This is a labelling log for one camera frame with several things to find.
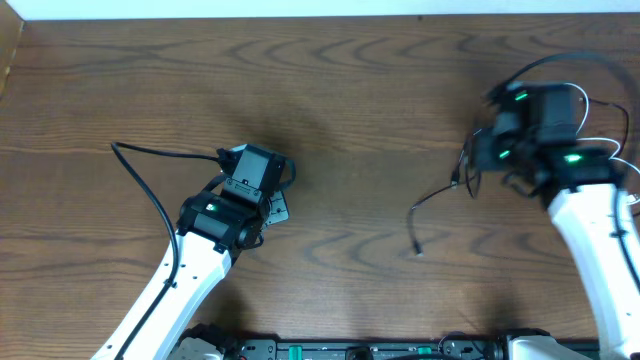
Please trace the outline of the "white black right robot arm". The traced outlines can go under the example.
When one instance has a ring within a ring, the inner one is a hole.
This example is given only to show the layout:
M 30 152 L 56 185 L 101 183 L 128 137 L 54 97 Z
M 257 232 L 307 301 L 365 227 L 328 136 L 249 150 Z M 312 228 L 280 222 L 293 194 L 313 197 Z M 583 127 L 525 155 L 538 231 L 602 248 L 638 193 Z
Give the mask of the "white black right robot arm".
M 578 134 L 572 111 L 507 110 L 476 130 L 468 156 L 478 172 L 501 172 L 505 183 L 529 185 L 576 265 L 597 328 L 603 359 L 639 356 L 639 233 L 623 174 L 604 148 Z

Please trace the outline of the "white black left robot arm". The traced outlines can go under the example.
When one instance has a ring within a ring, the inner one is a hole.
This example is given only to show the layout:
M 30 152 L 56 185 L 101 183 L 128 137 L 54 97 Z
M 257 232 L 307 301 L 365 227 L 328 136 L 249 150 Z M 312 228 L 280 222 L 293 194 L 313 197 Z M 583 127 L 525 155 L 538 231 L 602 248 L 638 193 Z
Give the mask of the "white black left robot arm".
M 255 187 L 220 174 L 188 198 L 161 264 L 95 359 L 168 359 L 205 298 L 240 253 L 289 218 L 291 179 Z

